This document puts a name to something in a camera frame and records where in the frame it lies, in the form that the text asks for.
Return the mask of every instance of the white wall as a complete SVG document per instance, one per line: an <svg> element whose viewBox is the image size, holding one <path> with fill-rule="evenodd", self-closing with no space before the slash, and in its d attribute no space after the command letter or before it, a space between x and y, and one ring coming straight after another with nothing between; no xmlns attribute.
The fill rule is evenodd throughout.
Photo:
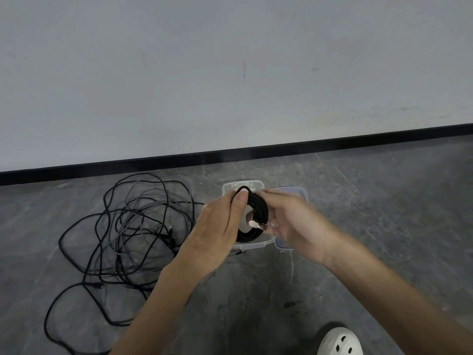
<svg viewBox="0 0 473 355"><path fill-rule="evenodd" d="M473 0L0 0L0 171L471 123L472 15Z"/></svg>

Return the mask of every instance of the white shoe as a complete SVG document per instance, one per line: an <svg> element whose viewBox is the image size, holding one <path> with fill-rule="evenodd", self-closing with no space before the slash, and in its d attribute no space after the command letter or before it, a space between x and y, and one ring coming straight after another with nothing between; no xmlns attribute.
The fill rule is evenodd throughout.
<svg viewBox="0 0 473 355"><path fill-rule="evenodd" d="M334 328L322 340L317 355L363 355L358 338L347 328Z"/></svg>

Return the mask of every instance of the black baseboard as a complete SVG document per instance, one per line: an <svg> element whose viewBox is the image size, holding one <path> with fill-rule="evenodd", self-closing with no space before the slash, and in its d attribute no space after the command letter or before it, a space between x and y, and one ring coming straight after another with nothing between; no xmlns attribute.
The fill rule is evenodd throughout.
<svg viewBox="0 0 473 355"><path fill-rule="evenodd" d="M433 138L463 136L468 134L473 134L473 124L459 124L454 126L425 128L412 131L379 133L366 136L286 143L272 146L224 149L202 153L178 154L173 156L25 169L11 172L1 172L0 185L104 176L108 174L143 172L165 168L201 166L212 163L291 156L294 154L377 146L390 143L422 141Z"/></svg>

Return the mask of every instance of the plastic container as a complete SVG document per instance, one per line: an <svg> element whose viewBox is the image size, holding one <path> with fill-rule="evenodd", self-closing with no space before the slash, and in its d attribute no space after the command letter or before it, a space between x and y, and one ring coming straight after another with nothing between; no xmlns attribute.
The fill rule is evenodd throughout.
<svg viewBox="0 0 473 355"><path fill-rule="evenodd" d="M249 180L249 181L235 181L235 182L229 182L225 183L222 186L222 194L225 194L229 190L237 190L239 189L242 185L246 185L248 188L251 189L252 192L257 192L262 189L264 189L264 184L262 181L259 180ZM274 190L280 191L280 192L293 192L302 199L306 200L308 202L308 196L307 196L307 191L304 188L301 187L279 187L279 188L272 188ZM247 209L245 209L245 215L251 210L251 207L248 205ZM248 224L245 222L245 217L242 218L242 221L240 222L240 229L243 231L247 230ZM284 242L284 240L275 237L274 235L268 234L268 233L263 233L261 234L258 238L255 240L252 240L251 242L248 243L235 243L232 247L233 250L248 250L248 249L257 249L257 248L264 248L268 244L274 243L275 247L280 249L280 250L291 250L291 246L287 243Z"/></svg>

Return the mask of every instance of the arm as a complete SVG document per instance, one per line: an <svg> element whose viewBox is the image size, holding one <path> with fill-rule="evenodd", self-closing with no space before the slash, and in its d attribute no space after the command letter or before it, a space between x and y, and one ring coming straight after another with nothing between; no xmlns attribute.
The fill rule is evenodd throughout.
<svg viewBox="0 0 473 355"><path fill-rule="evenodd" d="M310 204L275 191L259 194L270 208L268 232L283 237L304 257L326 266L406 355L472 353L472 334L435 309Z"/></svg>
<svg viewBox="0 0 473 355"><path fill-rule="evenodd" d="M230 252L247 200L247 192L235 196L235 191L230 191L204 205L176 258L163 269L150 297L110 355L156 355L164 350L198 282Z"/></svg>

